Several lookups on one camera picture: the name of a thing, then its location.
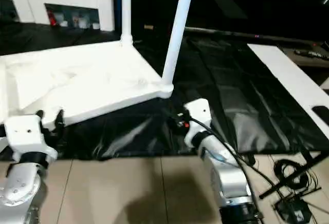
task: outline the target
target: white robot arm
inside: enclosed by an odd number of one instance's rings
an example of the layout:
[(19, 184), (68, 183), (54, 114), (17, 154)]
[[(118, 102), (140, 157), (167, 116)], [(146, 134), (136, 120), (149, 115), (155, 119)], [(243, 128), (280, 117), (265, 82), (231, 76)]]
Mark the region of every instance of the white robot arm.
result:
[(208, 101), (195, 100), (186, 104), (185, 109), (188, 113), (178, 115), (183, 117), (178, 125), (187, 130), (185, 144), (196, 148), (205, 163), (223, 224), (261, 222), (262, 214), (258, 211), (245, 172), (232, 154), (234, 150), (229, 144), (224, 146), (224, 141), (219, 141), (214, 134), (191, 120), (193, 118), (210, 128)]
[(46, 129), (37, 115), (15, 116), (4, 123), (5, 135), (13, 150), (15, 164), (8, 168), (0, 187), (0, 224), (37, 224), (39, 210), (46, 198), (44, 179), (57, 151), (48, 146)]

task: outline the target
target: red object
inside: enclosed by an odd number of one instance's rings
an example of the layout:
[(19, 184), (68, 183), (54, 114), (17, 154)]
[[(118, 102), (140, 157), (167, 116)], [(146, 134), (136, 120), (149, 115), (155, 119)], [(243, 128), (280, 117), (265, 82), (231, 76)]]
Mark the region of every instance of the red object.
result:
[(47, 11), (47, 14), (48, 14), (48, 17), (49, 17), (50, 25), (51, 26), (57, 25), (56, 18), (54, 16), (54, 14), (52, 13), (52, 11)]

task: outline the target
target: white platform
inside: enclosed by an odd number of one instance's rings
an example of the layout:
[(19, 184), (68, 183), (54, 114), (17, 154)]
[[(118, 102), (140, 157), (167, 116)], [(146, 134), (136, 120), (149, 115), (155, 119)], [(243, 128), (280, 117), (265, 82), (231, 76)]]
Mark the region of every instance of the white platform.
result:
[(1, 77), (0, 123), (42, 109), (48, 128), (60, 109), (70, 125), (159, 97), (163, 90), (161, 77), (138, 51), (120, 42), (6, 55), (0, 57)]

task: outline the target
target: black cable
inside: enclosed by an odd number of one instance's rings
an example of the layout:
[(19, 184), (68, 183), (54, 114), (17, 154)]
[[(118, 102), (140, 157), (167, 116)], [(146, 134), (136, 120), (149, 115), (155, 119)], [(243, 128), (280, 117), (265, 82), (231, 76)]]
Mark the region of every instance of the black cable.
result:
[[(209, 127), (207, 127), (206, 125), (204, 125), (202, 122), (200, 122), (200, 121), (198, 121), (198, 120), (196, 120), (196, 119), (194, 119), (194, 118), (192, 118), (192, 117), (190, 118), (190, 120), (191, 120), (191, 121), (194, 121), (195, 123), (197, 123), (197, 124), (199, 124), (200, 126), (202, 126), (204, 129), (206, 129), (208, 132), (210, 132), (212, 135), (214, 135), (219, 141), (223, 141), (223, 139), (220, 137), (219, 134), (217, 134), (217, 133), (216, 133), (215, 131), (213, 131), (211, 128), (209, 128)], [(246, 173), (246, 171), (245, 171), (243, 165), (241, 164), (241, 162), (240, 162), (238, 159), (241, 159), (241, 160), (242, 160), (245, 164), (247, 164), (247, 165), (248, 165), (248, 163), (245, 162), (244, 159), (243, 159), (241, 156), (239, 156), (238, 154), (236, 154), (235, 152), (233, 152), (232, 149), (231, 149), (231, 148), (230, 148), (225, 142), (222, 142), (222, 144), (223, 144), (223, 146), (224, 146), (224, 147), (230, 152), (230, 154), (235, 158), (237, 164), (239, 165), (239, 167), (241, 168), (242, 172), (243, 172), (244, 175), (246, 176), (247, 183), (248, 183), (248, 185), (250, 186), (250, 192), (251, 192), (251, 198), (252, 198), (252, 201), (254, 202), (257, 211), (260, 213), (261, 211), (260, 211), (260, 209), (259, 209), (257, 199), (256, 199), (256, 197), (255, 197), (255, 194), (254, 194), (254, 192), (253, 192), (253, 189), (251, 188), (251, 182), (250, 182), (250, 179), (249, 179), (249, 177), (248, 177), (248, 175), (247, 175), (247, 173)]]
[(314, 205), (313, 203), (307, 202), (307, 201), (305, 201), (305, 200), (304, 200), (304, 202), (306, 202), (308, 205), (312, 206), (313, 208), (316, 208), (316, 209), (318, 209), (318, 210), (322, 211), (323, 213), (326, 213), (326, 214), (328, 214), (328, 215), (329, 215), (329, 211), (327, 211), (327, 210), (324, 210), (324, 209), (322, 209), (322, 208), (320, 208), (320, 207), (318, 207), (318, 206)]
[[(274, 163), (274, 168), (273, 168), (274, 174), (280, 181), (286, 178), (286, 176), (284, 175), (284, 171), (288, 166), (292, 166), (296, 171), (298, 168), (301, 167), (301, 164), (287, 159), (281, 159)], [(311, 180), (312, 180), (311, 175), (308, 176), (306, 173), (304, 173), (300, 175), (299, 182), (295, 182), (292, 180), (288, 182), (286, 186), (292, 190), (301, 190), (301, 189), (308, 190)]]
[(313, 218), (314, 223), (315, 223), (315, 224), (318, 224), (318, 221), (316, 220), (314, 214), (312, 214), (312, 218)]
[[(205, 124), (203, 124), (202, 122), (190, 117), (190, 120), (197, 123), (198, 125), (202, 126), (204, 129), (206, 129), (208, 132), (210, 132), (212, 135), (215, 136), (216, 139), (218, 139), (219, 141), (224, 141), (223, 138), (216, 133), (213, 129), (209, 128), (208, 126), (206, 126)], [(239, 154), (235, 153), (225, 142), (222, 142), (222, 145), (229, 151), (229, 153), (234, 157), (234, 159), (236, 160), (237, 164), (240, 166), (242, 172), (244, 173), (244, 175), (246, 176), (246, 180), (249, 186), (251, 185), (251, 182), (249, 180), (249, 177), (243, 167), (243, 165), (241, 164), (240, 161), (244, 162), (247, 166), (249, 166), (251, 169), (253, 169), (256, 173), (258, 173), (259, 175), (261, 175), (271, 186), (275, 186), (275, 184), (265, 175), (263, 174), (261, 171), (259, 171), (258, 169), (256, 169), (255, 167), (253, 167), (253, 165), (249, 164), (248, 162), (246, 162)], [(251, 198), (256, 206), (257, 211), (260, 213), (259, 210), (259, 206), (257, 203), (257, 199), (255, 197), (255, 194), (253, 192), (253, 189), (250, 189), (251, 192)], [(278, 193), (279, 197), (281, 198), (281, 200), (283, 201), (283, 203), (285, 204), (285, 206), (289, 209), (290, 214), (292, 216), (295, 215), (294, 210), (291, 208), (291, 206), (285, 201), (283, 194), (280, 192), (279, 189), (276, 190), (276, 192)]]

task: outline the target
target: black plastic sheet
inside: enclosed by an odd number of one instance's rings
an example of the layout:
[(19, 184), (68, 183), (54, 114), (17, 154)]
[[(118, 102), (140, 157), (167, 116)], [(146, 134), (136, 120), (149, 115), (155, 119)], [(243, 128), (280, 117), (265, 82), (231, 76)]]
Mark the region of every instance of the black plastic sheet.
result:
[[(84, 38), (82, 34), (72, 43), (107, 38), (111, 40), (113, 35)], [(168, 41), (151, 36), (135, 47), (161, 74)], [(209, 101), (213, 128), (238, 153), (329, 150), (329, 141), (321, 130), (245, 43), (186, 36), (174, 84), (168, 100), (150, 100), (66, 127), (56, 148), (59, 157), (106, 160), (193, 154), (185, 146), (184, 137), (169, 128), (164, 110), (174, 114), (197, 98)], [(1, 160), (10, 157), (10, 149), (0, 154)]]

